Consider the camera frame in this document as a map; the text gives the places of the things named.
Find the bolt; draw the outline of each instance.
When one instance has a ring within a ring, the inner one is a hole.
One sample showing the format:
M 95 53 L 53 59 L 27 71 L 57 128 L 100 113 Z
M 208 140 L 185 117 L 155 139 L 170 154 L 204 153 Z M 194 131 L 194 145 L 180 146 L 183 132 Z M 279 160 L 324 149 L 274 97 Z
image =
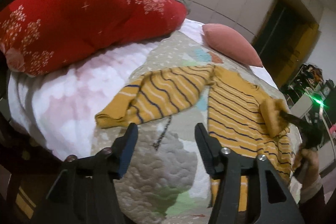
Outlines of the bolt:
M 111 147 L 105 147 L 101 150 L 103 154 L 108 155 L 112 153 L 112 148 Z
M 263 155 L 263 154 L 260 154 L 257 156 L 258 160 L 261 160 L 261 161 L 265 161 L 266 160 L 266 156 Z
M 67 158 L 65 159 L 65 161 L 69 161 L 69 162 L 74 161 L 74 160 L 78 160 L 76 155 L 67 156 Z
M 230 153 L 231 153 L 231 149 L 230 149 L 230 148 L 227 148 L 227 147 L 223 147 L 223 148 L 221 149 L 221 152 L 222 152 L 223 154 L 227 155 L 227 154 L 230 154 Z

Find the quilted blanket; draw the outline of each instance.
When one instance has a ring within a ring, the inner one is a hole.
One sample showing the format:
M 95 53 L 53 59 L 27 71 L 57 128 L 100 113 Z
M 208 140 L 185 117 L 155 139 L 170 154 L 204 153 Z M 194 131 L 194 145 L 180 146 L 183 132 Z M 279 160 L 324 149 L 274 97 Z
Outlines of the quilted blanket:
M 249 69 L 200 45 L 180 32 L 151 51 L 146 62 L 131 75 L 129 82 L 147 71 L 176 66 L 200 66 L 208 63 L 238 72 L 245 80 L 259 85 L 273 98 L 283 95 L 257 78 Z M 130 167 L 120 181 L 115 181 L 122 211 L 136 223 L 191 223 L 200 216 L 208 218 L 210 179 L 206 174 L 194 140 L 194 126 L 207 126 L 206 88 L 198 103 L 178 114 L 139 125 L 139 139 Z M 297 151 L 300 137 L 297 128 L 288 134 L 292 150 Z M 96 129 L 92 151 L 110 144 L 124 128 Z M 292 181 L 297 197 L 299 184 Z

